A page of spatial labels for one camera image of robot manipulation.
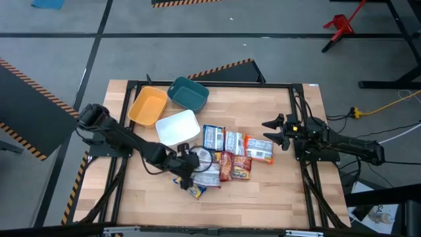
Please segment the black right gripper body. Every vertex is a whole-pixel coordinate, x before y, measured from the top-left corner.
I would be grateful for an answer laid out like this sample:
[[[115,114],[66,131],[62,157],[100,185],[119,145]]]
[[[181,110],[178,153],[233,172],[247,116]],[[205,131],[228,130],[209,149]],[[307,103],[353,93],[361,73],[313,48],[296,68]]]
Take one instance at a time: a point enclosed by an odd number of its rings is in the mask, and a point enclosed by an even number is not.
[[[283,134],[284,140],[282,142],[282,149],[284,151],[289,149],[290,139],[296,140],[302,131],[301,122],[293,114],[286,115],[286,121],[284,122]]]

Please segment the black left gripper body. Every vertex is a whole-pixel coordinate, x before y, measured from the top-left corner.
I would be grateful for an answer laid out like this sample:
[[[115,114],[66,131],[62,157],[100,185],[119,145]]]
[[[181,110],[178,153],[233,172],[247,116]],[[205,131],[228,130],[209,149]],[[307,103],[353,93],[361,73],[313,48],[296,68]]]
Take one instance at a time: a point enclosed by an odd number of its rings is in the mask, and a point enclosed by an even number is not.
[[[171,158],[168,163],[169,171],[183,180],[189,180],[200,162],[196,152],[190,150],[188,143],[177,146],[179,155]]]

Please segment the blue Maruchan noodle pack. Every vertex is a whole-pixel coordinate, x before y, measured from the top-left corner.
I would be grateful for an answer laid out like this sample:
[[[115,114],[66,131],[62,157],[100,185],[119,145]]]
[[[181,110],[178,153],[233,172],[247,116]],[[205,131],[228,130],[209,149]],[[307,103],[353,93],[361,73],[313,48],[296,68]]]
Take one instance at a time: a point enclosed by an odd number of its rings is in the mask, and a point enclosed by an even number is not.
[[[196,184],[192,184],[192,186],[186,190],[186,192],[193,196],[195,199],[199,199],[206,191],[206,187],[198,186]]]
[[[213,125],[203,125],[203,147],[213,151],[224,150],[225,128]]]

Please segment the orange Maruchan noodle pack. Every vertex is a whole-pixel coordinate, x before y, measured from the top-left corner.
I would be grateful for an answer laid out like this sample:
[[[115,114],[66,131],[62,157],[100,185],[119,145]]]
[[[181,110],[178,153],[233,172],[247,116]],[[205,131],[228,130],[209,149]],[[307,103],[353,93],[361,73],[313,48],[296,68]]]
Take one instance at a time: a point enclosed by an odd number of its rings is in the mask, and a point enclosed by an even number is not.
[[[234,155],[245,155],[245,134],[225,131],[224,150]]]
[[[250,136],[246,136],[245,138],[245,154],[254,160],[272,165],[274,162],[273,148],[274,145],[272,142],[258,140]]]
[[[200,162],[192,174],[193,182],[202,187],[220,187],[220,166],[214,152],[203,147],[191,150],[196,152]]]

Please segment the red Maruchan noodle pack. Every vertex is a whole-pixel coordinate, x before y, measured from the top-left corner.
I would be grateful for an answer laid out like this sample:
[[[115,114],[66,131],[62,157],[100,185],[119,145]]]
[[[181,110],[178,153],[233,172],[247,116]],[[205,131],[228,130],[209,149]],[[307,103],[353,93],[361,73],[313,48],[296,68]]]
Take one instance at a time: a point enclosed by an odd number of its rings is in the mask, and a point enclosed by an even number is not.
[[[251,176],[252,158],[244,156],[235,156],[232,169],[232,178],[240,180],[249,180]]]
[[[216,152],[216,160],[220,166],[220,181],[231,181],[234,155],[228,151]]]

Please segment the white plastic bin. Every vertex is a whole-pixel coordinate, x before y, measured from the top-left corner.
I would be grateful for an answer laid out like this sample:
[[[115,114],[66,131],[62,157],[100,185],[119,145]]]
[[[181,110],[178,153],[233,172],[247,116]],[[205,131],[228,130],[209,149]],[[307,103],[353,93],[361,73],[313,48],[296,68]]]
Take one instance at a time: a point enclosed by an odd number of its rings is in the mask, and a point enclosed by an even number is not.
[[[201,131],[199,123],[192,110],[185,110],[155,123],[160,143],[174,146],[194,140]]]

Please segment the small black hazard-striped platform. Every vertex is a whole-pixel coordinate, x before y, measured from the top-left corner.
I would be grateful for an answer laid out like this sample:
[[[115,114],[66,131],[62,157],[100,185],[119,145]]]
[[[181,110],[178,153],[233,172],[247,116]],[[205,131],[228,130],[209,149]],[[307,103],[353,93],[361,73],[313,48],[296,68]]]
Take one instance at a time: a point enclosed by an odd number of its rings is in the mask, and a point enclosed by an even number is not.
[[[254,59],[251,58],[197,72],[187,76],[187,78],[200,82],[266,83],[266,79],[262,75],[262,72]]]

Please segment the orange plastic bin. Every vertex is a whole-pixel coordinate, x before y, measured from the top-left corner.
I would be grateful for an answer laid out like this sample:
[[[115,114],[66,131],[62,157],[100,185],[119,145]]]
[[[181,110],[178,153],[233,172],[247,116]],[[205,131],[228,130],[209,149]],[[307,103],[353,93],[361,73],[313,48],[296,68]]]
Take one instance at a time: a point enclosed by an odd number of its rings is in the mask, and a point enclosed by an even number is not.
[[[146,128],[152,128],[160,119],[167,103],[166,92],[151,86],[142,87],[128,112],[128,118]]]

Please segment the teal plastic bin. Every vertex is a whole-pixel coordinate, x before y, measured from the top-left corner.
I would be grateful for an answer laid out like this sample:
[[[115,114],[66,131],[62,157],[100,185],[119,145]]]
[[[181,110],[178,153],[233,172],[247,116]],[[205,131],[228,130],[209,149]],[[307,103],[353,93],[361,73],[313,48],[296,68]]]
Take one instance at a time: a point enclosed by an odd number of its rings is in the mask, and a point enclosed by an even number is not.
[[[178,77],[167,90],[171,101],[185,109],[200,113],[205,106],[209,90],[185,77]]]

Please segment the red metal stand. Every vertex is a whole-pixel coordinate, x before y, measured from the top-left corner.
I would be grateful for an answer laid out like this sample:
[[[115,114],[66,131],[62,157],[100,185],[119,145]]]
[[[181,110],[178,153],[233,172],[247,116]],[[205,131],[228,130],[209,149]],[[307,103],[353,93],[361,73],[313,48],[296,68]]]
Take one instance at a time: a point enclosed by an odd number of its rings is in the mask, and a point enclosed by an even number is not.
[[[323,28],[325,29],[329,28],[330,26],[334,26],[337,32],[330,38],[326,46],[323,47],[323,49],[321,50],[322,53],[326,53],[327,51],[329,51],[336,43],[341,41],[344,35],[353,35],[355,33],[351,26],[351,21],[361,10],[361,8],[365,5],[367,0],[357,1],[359,2],[359,5],[349,18],[347,18],[344,14],[337,14],[333,17],[333,19],[330,22],[323,25]]]

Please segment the white printed paper sheet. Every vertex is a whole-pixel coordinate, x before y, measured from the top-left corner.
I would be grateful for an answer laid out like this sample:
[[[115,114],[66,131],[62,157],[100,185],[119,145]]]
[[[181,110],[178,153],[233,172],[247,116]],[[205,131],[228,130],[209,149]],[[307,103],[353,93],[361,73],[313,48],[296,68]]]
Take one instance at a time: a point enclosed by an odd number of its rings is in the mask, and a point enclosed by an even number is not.
[[[399,204],[405,200],[405,187],[373,190],[355,182],[345,196],[349,217],[382,234],[391,234]]]

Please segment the hazard-striped black board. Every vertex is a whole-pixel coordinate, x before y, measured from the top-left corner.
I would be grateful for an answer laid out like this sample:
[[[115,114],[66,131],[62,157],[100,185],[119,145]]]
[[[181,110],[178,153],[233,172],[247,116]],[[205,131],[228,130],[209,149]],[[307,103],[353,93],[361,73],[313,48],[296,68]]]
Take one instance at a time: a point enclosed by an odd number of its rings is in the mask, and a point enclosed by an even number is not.
[[[215,3],[222,0],[151,0],[153,8],[176,7],[203,3]]]

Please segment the large black hazard-striped platform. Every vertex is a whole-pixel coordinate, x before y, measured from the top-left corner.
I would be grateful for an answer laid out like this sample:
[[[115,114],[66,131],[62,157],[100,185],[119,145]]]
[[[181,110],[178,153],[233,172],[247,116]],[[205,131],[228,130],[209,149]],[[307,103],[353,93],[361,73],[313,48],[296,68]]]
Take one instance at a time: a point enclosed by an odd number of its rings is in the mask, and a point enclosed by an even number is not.
[[[0,58],[0,129],[43,161],[76,128],[79,113]]]

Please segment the grey metal bar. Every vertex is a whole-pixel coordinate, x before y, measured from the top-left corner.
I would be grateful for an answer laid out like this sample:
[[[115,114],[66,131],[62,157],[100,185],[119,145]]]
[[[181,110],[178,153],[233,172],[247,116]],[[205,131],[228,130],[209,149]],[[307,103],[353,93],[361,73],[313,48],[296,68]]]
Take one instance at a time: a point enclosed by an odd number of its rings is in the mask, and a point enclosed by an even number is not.
[[[0,151],[10,151],[15,154],[21,154],[23,149],[0,140]]]

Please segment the blue floor mat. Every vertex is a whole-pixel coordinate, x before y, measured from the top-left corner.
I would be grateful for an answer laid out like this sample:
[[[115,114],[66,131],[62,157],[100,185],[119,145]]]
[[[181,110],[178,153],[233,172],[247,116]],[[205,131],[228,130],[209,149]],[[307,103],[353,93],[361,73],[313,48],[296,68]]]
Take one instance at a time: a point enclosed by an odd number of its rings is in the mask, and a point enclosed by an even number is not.
[[[65,0],[33,0],[32,6],[41,9],[60,10]]]

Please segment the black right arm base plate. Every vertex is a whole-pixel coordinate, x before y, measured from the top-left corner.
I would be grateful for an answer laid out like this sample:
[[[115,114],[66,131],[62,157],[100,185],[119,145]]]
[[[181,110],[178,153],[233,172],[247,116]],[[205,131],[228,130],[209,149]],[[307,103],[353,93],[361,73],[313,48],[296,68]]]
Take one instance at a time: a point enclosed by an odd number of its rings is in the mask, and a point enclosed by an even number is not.
[[[295,141],[293,143],[295,157],[298,161],[329,161],[339,162],[339,153],[330,149],[318,151],[315,148],[305,147],[304,142]]]

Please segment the black frame rail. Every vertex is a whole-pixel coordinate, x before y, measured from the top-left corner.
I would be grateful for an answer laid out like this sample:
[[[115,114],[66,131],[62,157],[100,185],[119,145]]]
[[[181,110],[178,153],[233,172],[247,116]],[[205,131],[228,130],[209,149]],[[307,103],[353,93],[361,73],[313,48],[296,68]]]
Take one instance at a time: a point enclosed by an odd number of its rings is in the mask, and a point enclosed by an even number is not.
[[[0,237],[90,237],[104,235],[106,227],[119,226],[114,223],[76,223],[59,226],[43,226],[36,228],[19,228],[0,230]],[[277,228],[217,228],[217,227],[175,227],[175,226],[139,226],[139,231],[134,232],[166,232],[173,234],[204,234],[206,236],[221,236],[225,234],[257,234],[275,235],[285,237],[285,231],[289,229]],[[325,228],[314,227],[302,229],[304,231],[323,232],[324,237],[407,237],[394,234],[357,232],[350,228]]]

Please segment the silver metal bracket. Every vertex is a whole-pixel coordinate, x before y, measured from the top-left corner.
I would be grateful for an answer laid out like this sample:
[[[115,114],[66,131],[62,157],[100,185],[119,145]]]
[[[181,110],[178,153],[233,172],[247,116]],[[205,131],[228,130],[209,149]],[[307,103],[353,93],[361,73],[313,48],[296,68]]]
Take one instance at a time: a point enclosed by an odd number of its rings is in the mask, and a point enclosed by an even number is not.
[[[134,232],[139,230],[139,226],[113,226],[104,228],[103,234],[106,237],[111,237],[113,234],[124,234],[126,232]]]
[[[285,237],[324,237],[323,232],[313,232],[304,230],[286,230]]]

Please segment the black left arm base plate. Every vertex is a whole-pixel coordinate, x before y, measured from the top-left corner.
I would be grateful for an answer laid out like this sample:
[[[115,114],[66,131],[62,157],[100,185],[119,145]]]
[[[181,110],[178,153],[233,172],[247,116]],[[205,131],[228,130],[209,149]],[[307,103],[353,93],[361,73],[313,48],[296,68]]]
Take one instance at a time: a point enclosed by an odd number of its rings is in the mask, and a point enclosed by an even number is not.
[[[92,157],[130,157],[132,148],[115,148],[109,145],[105,140],[88,142],[90,149],[89,155]]]

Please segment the black table leg frame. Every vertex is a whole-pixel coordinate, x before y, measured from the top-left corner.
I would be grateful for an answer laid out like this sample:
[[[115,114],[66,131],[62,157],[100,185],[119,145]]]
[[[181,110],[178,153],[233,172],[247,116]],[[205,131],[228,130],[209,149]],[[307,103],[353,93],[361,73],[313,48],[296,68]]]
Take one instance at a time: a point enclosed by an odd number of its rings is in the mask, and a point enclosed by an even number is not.
[[[358,83],[358,86],[360,89],[375,89],[375,90],[421,90],[421,82],[415,82],[417,78],[421,77],[421,54],[419,54],[419,52],[417,51],[415,47],[415,44],[413,43],[413,41],[418,36],[421,37],[421,33],[416,32],[416,33],[413,33],[413,35],[410,35],[408,33],[397,10],[393,6],[393,3],[391,2],[391,0],[330,0],[330,1],[333,1],[333,2],[361,1],[361,3],[358,5],[353,15],[349,19],[344,21],[344,23],[342,24],[343,27],[338,30],[338,32],[333,36],[333,38],[328,42],[328,44],[322,49],[323,53],[327,52],[331,46],[339,42],[343,36],[354,35],[354,34],[351,34],[349,31],[349,29],[351,28],[350,22],[367,1],[373,2],[373,3],[385,3],[400,31],[400,33],[397,34],[397,37],[405,40],[410,50],[412,51],[412,54],[416,60],[417,65],[412,70],[408,71],[406,74],[402,75],[402,77],[398,78],[397,80],[390,81],[390,82],[388,81],[360,81]]]

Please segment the black furniture frame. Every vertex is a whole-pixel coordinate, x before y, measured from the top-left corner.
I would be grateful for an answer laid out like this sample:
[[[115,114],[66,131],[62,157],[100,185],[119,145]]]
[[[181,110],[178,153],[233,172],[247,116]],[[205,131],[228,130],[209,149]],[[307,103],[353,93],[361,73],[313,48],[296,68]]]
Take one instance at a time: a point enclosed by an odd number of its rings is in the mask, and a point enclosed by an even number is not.
[[[402,201],[397,208],[391,234],[396,233],[409,237],[421,237],[421,184],[401,187],[406,188],[406,196],[405,200]],[[352,218],[350,219],[353,223],[364,226],[363,224],[354,221]]]

